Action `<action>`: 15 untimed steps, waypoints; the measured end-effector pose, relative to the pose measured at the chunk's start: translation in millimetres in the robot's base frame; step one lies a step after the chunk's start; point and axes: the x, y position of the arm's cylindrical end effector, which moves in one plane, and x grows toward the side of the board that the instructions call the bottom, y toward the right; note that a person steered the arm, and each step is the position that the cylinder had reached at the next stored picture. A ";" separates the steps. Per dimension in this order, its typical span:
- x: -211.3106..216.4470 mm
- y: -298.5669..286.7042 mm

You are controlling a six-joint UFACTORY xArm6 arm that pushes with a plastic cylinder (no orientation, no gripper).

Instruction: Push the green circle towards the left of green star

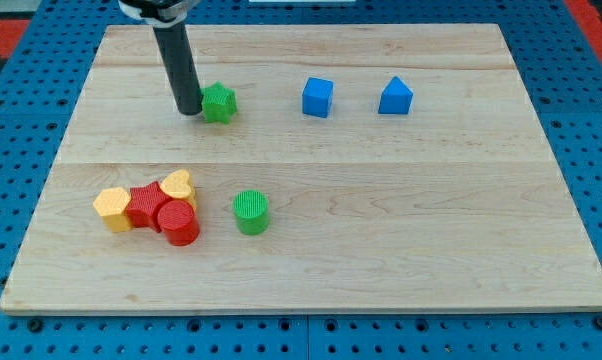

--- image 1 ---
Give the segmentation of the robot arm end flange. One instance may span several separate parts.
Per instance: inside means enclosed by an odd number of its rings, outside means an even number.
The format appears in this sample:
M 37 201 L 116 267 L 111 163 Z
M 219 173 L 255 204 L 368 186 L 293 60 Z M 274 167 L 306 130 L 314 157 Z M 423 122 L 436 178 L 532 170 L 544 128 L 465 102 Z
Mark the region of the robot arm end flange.
M 200 0 L 118 0 L 126 16 L 159 28 L 184 21 L 199 3 Z

